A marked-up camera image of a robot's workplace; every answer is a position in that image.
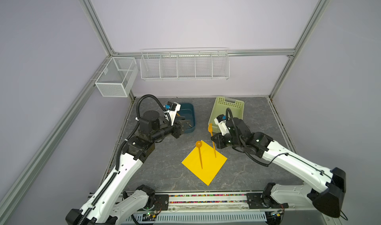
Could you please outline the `orange plastic fork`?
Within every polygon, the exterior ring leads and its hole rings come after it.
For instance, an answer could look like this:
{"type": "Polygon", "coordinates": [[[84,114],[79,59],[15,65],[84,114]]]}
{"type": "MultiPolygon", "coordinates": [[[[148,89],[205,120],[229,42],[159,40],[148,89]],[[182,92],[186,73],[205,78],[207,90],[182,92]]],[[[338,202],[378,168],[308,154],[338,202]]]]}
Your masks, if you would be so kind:
{"type": "MultiPolygon", "coordinates": [[[[208,132],[210,133],[210,136],[212,137],[213,136],[212,123],[208,124],[208,132]]],[[[217,155],[216,155],[216,147],[215,147],[214,141],[212,142],[212,146],[213,146],[214,156],[217,157],[217,155]]]]}

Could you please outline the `yellow paper napkin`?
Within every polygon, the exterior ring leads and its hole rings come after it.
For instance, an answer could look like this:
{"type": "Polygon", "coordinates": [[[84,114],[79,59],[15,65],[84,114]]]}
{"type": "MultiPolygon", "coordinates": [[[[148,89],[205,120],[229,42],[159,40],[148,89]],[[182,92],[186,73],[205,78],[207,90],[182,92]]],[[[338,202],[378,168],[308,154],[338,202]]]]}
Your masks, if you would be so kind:
{"type": "Polygon", "coordinates": [[[216,175],[227,161],[227,158],[216,150],[214,156],[213,147],[202,141],[201,154],[203,169],[200,166],[198,149],[195,148],[185,157],[182,164],[198,177],[207,186],[211,184],[216,175]]]}

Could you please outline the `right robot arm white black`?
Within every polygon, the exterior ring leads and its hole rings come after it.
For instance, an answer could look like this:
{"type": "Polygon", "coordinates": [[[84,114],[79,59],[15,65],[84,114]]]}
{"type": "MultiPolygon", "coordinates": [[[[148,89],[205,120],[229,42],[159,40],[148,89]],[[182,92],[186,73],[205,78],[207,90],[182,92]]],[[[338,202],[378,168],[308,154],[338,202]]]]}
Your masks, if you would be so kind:
{"type": "Polygon", "coordinates": [[[211,140],[219,149],[231,147],[263,167],[275,164],[303,182],[297,186],[268,183],[260,197],[265,208],[285,208],[294,204],[314,207],[332,218],[348,219],[342,211],[346,193],[344,170],[313,163],[288,150],[269,135],[251,132],[242,119],[233,116],[229,108],[217,116],[214,122],[220,132],[213,135],[211,140]]]}

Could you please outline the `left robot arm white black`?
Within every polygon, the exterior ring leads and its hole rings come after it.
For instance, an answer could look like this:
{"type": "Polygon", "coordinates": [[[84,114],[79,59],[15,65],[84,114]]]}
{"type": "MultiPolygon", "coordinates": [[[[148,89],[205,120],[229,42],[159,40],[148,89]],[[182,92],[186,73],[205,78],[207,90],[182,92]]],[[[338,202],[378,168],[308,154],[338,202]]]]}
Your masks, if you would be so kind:
{"type": "Polygon", "coordinates": [[[69,225],[120,225],[140,209],[154,205],[155,190],[139,186],[118,202],[119,196],[133,175],[142,167],[155,145],[167,136],[178,139],[190,121],[178,115],[181,104],[162,104],[154,95],[142,96],[136,105],[136,125],[118,147],[115,165],[97,191],[79,209],[72,209],[65,221],[69,225]]]}

